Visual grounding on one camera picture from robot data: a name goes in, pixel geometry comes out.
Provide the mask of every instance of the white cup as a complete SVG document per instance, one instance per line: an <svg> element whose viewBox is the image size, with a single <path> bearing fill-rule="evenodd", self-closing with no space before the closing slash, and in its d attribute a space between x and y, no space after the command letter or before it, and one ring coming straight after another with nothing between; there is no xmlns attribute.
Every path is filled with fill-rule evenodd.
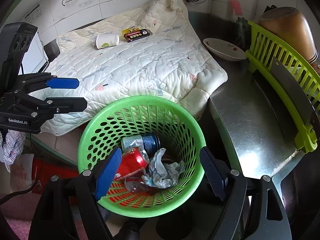
<svg viewBox="0 0 320 240"><path fill-rule="evenodd" d="M98 49L103 49L119 44L120 38L118 34L99 34L96 39Z"/></svg>
<svg viewBox="0 0 320 240"><path fill-rule="evenodd" d="M67 8L72 8L76 6L77 3L78 3L78 0L62 0L62 5Z"/></svg>

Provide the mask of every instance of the black cable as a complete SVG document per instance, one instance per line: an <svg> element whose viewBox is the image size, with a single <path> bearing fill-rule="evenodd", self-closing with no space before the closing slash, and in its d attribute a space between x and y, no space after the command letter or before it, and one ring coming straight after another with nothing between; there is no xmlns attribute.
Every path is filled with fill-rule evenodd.
<svg viewBox="0 0 320 240"><path fill-rule="evenodd" d="M40 169L40 171L39 171L39 174L38 174L38 176L37 176L36 179L35 179L35 182L31 185L30 188L28 188L28 189L26 189L26 190L22 190L22 191L12 192L12 193L4 196L2 199L0 199L0 206L1 206L2 204L6 203L9 199L11 199L11 198L13 198L13 197L15 197L15 196L23 195L23 194L26 194L26 193L30 192L31 190L33 190L33 188L36 186L36 184L37 184L37 182L38 182L38 180L39 180L40 173L41 173L41 171L42 171L42 166L43 166L43 163L42 163L42 165L41 165L41 169Z"/></svg>
<svg viewBox="0 0 320 240"><path fill-rule="evenodd" d="M29 133L29 135L30 135L30 145L31 145L31 150L32 150L33 142L32 142L32 138L31 138L31 133Z"/></svg>

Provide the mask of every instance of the red soda can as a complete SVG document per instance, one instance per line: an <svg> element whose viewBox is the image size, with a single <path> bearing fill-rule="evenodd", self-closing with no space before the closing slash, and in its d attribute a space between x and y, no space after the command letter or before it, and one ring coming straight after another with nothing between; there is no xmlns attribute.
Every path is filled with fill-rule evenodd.
<svg viewBox="0 0 320 240"><path fill-rule="evenodd" d="M143 148L131 147L124 152L122 162L115 175L116 179L124 179L145 169L150 163L149 157Z"/></svg>

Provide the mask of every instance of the ceramic bowl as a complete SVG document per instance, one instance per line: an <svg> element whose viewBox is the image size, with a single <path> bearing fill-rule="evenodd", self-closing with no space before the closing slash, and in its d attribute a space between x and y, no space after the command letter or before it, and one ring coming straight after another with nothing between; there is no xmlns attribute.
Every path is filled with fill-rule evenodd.
<svg viewBox="0 0 320 240"><path fill-rule="evenodd" d="M216 56L228 61L240 61L247 58L242 49L230 42L207 38L203 40L207 48Z"/></svg>

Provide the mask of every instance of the white appliance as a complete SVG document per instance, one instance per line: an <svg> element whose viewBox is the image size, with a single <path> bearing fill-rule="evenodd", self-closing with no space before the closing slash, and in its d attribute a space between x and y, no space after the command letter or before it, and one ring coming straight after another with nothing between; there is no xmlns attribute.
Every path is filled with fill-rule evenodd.
<svg viewBox="0 0 320 240"><path fill-rule="evenodd" d="M22 66L24 74L36 73L48 61L48 57L44 52L43 46L39 39L38 33L33 37L28 51L24 54L22 59Z"/></svg>

